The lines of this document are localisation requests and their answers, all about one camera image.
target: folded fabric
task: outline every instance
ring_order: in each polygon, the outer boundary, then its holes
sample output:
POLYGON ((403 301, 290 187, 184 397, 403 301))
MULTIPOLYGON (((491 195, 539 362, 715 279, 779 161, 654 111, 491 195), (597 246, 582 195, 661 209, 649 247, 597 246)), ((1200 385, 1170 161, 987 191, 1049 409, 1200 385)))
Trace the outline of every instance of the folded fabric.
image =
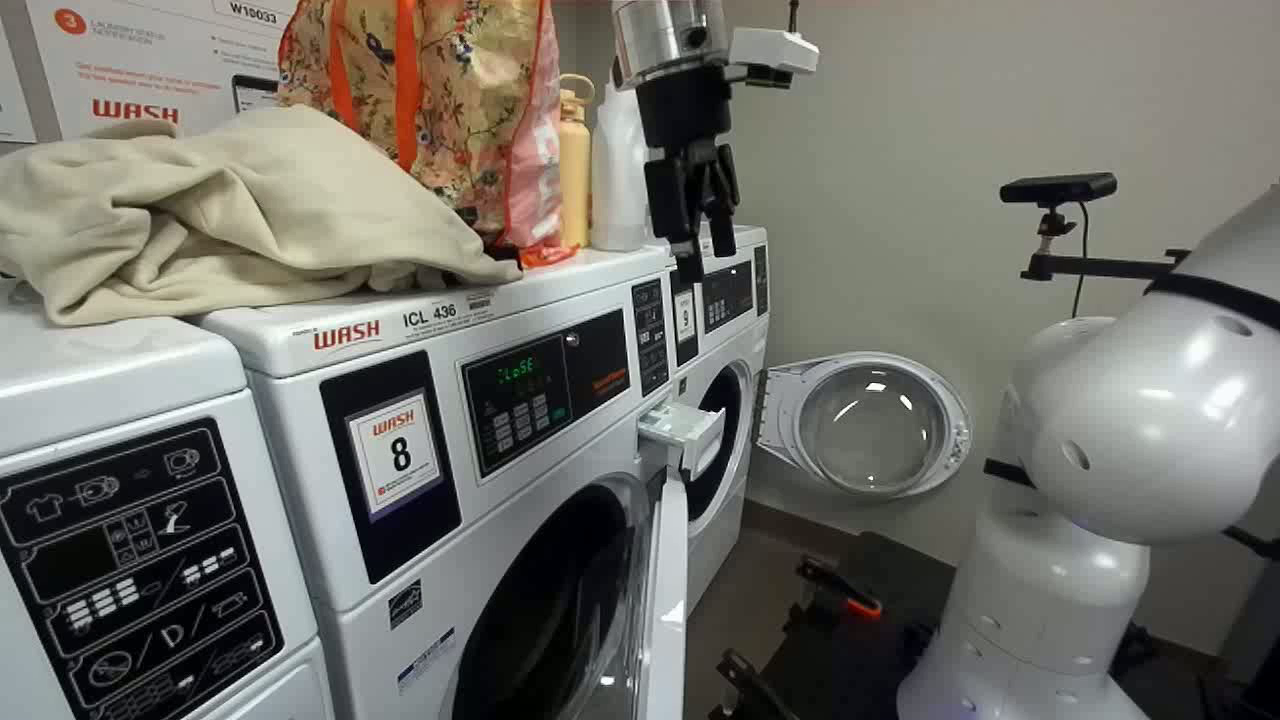
POLYGON ((397 293, 443 271, 517 279, 443 202, 312 110, 0 158, 0 271, 40 293, 50 326, 397 293))

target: brand logo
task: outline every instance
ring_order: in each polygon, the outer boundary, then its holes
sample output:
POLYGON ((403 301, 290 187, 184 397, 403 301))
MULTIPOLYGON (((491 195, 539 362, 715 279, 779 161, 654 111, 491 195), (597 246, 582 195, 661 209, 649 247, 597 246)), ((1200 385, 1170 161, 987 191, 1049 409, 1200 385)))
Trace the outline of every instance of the brand logo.
POLYGON ((374 341, 374 336, 383 336, 383 326, 379 326, 379 320, 342 326, 342 329, 317 334, 317 336, 312 336, 312 347, 317 347, 317 351, 332 351, 332 347, 364 343, 364 341, 374 341))
POLYGON ((417 422, 410 413, 387 418, 387 422, 372 425, 372 437, 400 434, 400 430, 408 430, 410 422, 417 422))
POLYGON ((132 105, 132 102, 90 102, 90 116, 101 121, 163 121, 163 124, 179 124, 179 110, 168 105, 132 105))
POLYGON ((84 36, 84 33, 86 33, 86 20, 84 20, 78 11, 72 11, 72 7, 54 7, 54 11, 50 11, 50 24, 54 24, 60 33, 66 33, 66 36, 84 36))
POLYGON ((259 20, 259 24, 276 24, 276 20, 278 20, 278 15, 269 11, 269 7, 252 7, 252 3, 234 3, 234 0, 233 0, 233 11, 234 11, 234 15, 248 15, 248 20, 259 20))

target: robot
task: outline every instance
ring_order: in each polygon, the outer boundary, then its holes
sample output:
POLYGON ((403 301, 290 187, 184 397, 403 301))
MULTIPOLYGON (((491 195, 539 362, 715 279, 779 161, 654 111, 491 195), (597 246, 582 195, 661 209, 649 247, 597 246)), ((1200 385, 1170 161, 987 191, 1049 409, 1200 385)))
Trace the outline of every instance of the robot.
POLYGON ((819 65, 819 49, 795 33, 801 0, 788 7, 783 33, 727 33, 718 0, 611 0, 621 71, 654 154, 644 170, 652 232, 670 246, 682 279, 703 278, 701 225, 712 229, 715 255, 734 251, 741 191, 730 148, 718 141, 730 128, 730 83, 788 87, 819 65))
POLYGON ((1065 320, 1029 343, 987 466, 1025 487, 979 514, 899 716, 1142 716, 1106 669, 1148 586, 1148 545, 1236 523, 1277 458, 1280 187, 1159 271, 1130 313, 1065 320))

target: number 8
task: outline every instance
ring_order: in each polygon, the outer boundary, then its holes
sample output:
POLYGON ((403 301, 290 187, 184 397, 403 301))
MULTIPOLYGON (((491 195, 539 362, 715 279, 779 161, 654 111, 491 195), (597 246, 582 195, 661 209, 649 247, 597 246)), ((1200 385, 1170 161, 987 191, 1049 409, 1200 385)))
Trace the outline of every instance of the number 8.
POLYGON ((397 468, 397 474, 408 474, 408 466, 410 466, 408 441, 397 437, 397 441, 391 441, 391 468, 397 468))

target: black cable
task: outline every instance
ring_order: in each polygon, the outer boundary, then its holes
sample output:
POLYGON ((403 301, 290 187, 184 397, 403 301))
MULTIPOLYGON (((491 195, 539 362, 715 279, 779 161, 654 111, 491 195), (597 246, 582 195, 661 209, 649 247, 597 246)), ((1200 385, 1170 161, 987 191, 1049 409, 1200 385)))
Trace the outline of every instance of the black cable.
MULTIPOLYGON (((1087 205, 1080 205, 1080 222, 1083 222, 1080 262, 1087 262, 1087 205)), ((1083 301, 1083 271, 1077 278, 1071 315, 1080 315, 1080 301, 1083 301)))

